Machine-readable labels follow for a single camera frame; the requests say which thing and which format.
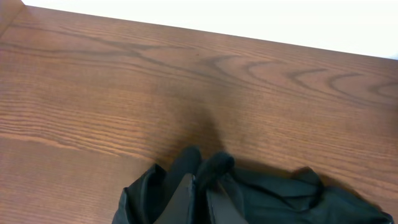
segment wooden edge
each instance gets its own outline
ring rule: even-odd
[[[0,36],[24,7],[21,0],[0,0]]]

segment dark green fabric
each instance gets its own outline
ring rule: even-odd
[[[166,172],[151,167],[119,201],[113,224],[391,224],[392,217],[308,169],[289,179],[244,170],[189,147]]]

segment brown wood panel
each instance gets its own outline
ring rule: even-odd
[[[34,7],[0,52],[6,223],[110,223],[187,144],[310,166],[398,217],[395,60]]]
[[[24,3],[21,0],[0,1],[0,35],[17,16],[22,7],[24,7]]]

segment wooden surface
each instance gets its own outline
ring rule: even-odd
[[[0,38],[3,223],[110,223],[180,148],[310,166],[398,217],[398,62],[27,7]]]
[[[24,7],[21,0],[0,0],[0,35]]]

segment white wall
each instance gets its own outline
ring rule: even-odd
[[[23,2],[28,6],[398,59],[398,0]]]

